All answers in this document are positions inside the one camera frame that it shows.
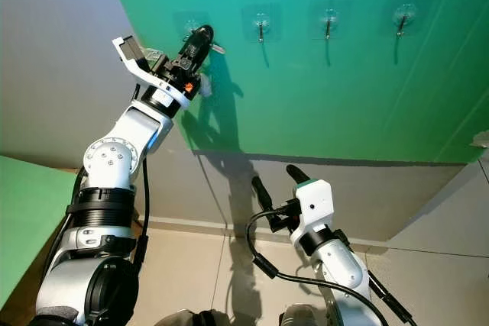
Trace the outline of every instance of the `green backdrop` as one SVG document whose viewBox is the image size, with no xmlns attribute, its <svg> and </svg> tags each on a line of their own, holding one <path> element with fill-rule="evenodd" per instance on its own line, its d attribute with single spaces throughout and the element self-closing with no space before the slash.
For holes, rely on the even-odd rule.
<svg viewBox="0 0 489 326">
<path fill-rule="evenodd" d="M 225 48 L 206 65 L 213 95 L 179 115 L 195 149 L 447 163 L 482 152 L 470 143 L 489 128 L 488 0 L 121 2 L 146 47 L 175 56 L 189 24 L 209 23 Z M 406 3 L 416 14 L 397 39 Z"/>
</svg>

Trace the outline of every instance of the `floor tile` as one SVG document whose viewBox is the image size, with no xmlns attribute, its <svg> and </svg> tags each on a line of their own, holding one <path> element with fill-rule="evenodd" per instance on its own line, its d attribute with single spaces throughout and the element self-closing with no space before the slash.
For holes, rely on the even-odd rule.
<svg viewBox="0 0 489 326">
<path fill-rule="evenodd" d="M 390 249 L 367 253 L 368 268 L 419 326 L 487 325 L 489 259 Z M 390 326 L 397 317 L 372 295 Z"/>
<path fill-rule="evenodd" d="M 211 308 L 224 237 L 149 230 L 130 326 L 151 326 L 182 308 Z"/>
<path fill-rule="evenodd" d="M 304 267 L 306 260 L 301 260 L 291 244 L 257 241 L 256 246 L 281 272 L 313 277 L 312 269 Z M 213 308 L 226 312 L 232 326 L 276 326 L 279 314 L 294 303 L 319 310 L 325 307 L 316 287 L 268 278 L 251 263 L 244 240 L 226 239 Z"/>
</svg>

